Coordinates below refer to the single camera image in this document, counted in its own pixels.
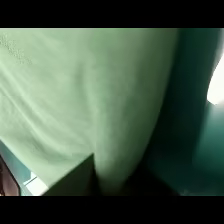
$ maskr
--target bright white light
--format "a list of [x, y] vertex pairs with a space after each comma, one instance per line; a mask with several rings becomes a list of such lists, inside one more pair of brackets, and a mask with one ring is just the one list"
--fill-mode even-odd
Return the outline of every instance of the bright white light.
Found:
[[224, 56], [219, 61], [208, 89], [207, 100], [212, 104], [218, 104], [224, 100]]

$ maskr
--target green fabric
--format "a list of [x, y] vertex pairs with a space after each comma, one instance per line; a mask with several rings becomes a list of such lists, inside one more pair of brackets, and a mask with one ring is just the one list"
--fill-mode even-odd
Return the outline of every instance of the green fabric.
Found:
[[214, 138], [214, 121], [221, 117], [215, 119], [214, 109], [204, 116], [219, 41], [219, 28], [181, 30], [161, 116], [143, 163], [184, 195], [224, 192], [224, 167], [218, 159], [224, 145], [218, 144], [218, 135]]
[[104, 190], [142, 157], [177, 29], [0, 29], [0, 138], [47, 185], [94, 153]]

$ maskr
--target brown object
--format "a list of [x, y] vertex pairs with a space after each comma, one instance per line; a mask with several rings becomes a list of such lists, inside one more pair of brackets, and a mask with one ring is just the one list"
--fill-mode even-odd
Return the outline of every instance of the brown object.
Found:
[[19, 196], [20, 190], [12, 173], [0, 156], [0, 194], [1, 196]]

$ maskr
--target light green cloth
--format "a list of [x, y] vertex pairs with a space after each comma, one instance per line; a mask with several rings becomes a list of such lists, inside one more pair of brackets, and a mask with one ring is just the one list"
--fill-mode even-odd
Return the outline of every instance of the light green cloth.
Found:
[[48, 186], [91, 153], [104, 191], [141, 159], [177, 29], [0, 29], [0, 139]]

